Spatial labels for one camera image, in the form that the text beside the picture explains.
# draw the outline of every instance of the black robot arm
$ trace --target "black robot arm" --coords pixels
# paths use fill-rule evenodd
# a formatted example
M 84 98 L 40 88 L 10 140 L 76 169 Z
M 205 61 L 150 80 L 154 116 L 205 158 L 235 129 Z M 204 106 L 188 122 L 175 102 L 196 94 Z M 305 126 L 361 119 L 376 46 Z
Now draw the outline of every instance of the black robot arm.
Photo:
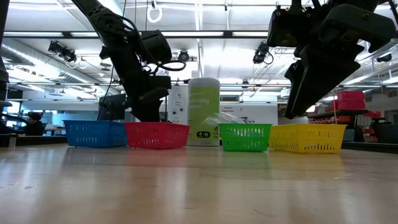
M 140 35 L 133 22 L 97 0 L 72 1 L 104 43 L 99 56 L 111 59 L 126 91 L 131 113 L 141 121 L 159 121 L 160 99 L 168 95 L 170 77 L 151 75 L 142 64 L 154 63 L 167 69 L 163 65 L 171 62 L 172 54 L 165 37 L 159 30 Z
M 364 50 L 359 40 L 368 41 L 370 53 L 386 45 L 396 33 L 393 21 L 373 13 L 386 1 L 329 0 L 314 8 L 292 0 L 289 10 L 273 12 L 267 44 L 270 47 L 295 47 L 300 60 L 285 77 L 292 82 L 285 116 L 302 115 L 345 78 L 360 68 L 356 56 Z

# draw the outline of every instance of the shelf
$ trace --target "shelf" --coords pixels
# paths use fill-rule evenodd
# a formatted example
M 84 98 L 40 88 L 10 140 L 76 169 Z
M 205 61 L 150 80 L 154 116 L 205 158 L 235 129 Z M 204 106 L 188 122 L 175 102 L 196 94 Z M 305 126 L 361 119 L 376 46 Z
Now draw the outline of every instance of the shelf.
M 336 111 L 337 116 L 344 116 L 344 115 L 360 115 L 360 114 L 365 114 L 368 113 L 368 110 L 338 110 Z M 312 116 L 308 116 L 308 118 L 329 118 L 335 115 L 334 111 L 323 113 L 323 114 L 316 114 Z

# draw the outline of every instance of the ceiling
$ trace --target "ceiling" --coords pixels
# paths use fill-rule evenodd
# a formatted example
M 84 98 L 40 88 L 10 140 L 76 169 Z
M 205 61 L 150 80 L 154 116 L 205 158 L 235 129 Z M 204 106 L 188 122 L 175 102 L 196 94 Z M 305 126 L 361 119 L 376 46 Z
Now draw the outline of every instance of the ceiling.
M 114 11 L 123 11 L 125 1 L 102 0 Z M 275 9 L 274 1 L 263 0 L 229 0 L 228 10 L 224 10 L 224 0 L 167 0 L 156 1 L 162 8 L 162 18 L 152 23 L 147 20 L 147 1 L 126 1 L 125 16 L 132 20 L 139 30 L 268 30 L 271 14 Z M 290 5 L 290 0 L 279 0 L 280 5 Z M 311 1 L 302 1 L 303 5 L 312 5 Z M 196 16 L 203 11 L 203 17 Z M 386 6 L 379 6 L 377 13 L 390 15 Z M 152 11 L 151 17 L 158 16 Z M 70 0 L 11 0 L 7 17 L 6 31 L 93 31 L 86 17 L 75 8 Z M 109 82 L 111 72 L 105 76 L 99 75 L 102 66 L 98 54 L 102 43 L 99 39 L 16 39 L 18 42 L 45 55 L 52 56 L 47 51 L 50 41 L 59 41 L 62 45 L 76 50 L 76 53 L 88 62 L 85 69 L 76 68 L 81 73 L 98 80 Z M 254 51 L 262 39 L 201 39 L 203 44 L 204 76 L 218 78 L 221 83 L 241 83 L 249 80 L 254 83 L 269 83 L 272 80 L 285 80 L 284 72 L 295 58 L 290 49 L 273 49 L 274 63 L 271 65 L 254 65 L 252 58 Z M 168 39 L 172 52 L 188 50 L 191 56 L 198 56 L 198 40 L 196 39 Z M 391 63 L 397 62 L 397 55 L 393 55 Z M 347 79 L 352 80 L 366 73 L 372 72 L 369 60 L 362 61 L 362 69 Z M 377 63 L 375 69 L 389 66 L 389 63 Z M 192 77 L 192 71 L 198 70 L 197 62 L 189 62 L 187 69 L 182 72 L 170 72 L 173 80 Z M 361 80 L 359 83 L 370 82 L 375 77 Z

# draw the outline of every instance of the desk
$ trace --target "desk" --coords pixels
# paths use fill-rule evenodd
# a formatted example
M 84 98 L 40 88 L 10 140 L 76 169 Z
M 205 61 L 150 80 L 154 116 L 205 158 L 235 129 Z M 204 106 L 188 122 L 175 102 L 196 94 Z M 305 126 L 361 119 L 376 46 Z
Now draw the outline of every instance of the desk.
M 45 133 L 47 133 L 47 131 L 51 131 L 51 136 L 54 136 L 55 135 L 55 131 L 64 131 L 65 130 L 65 128 L 46 128 L 45 130 L 44 130 L 44 132 Z
M 1 223 L 361 223 L 398 219 L 398 155 L 74 148 L 0 152 Z

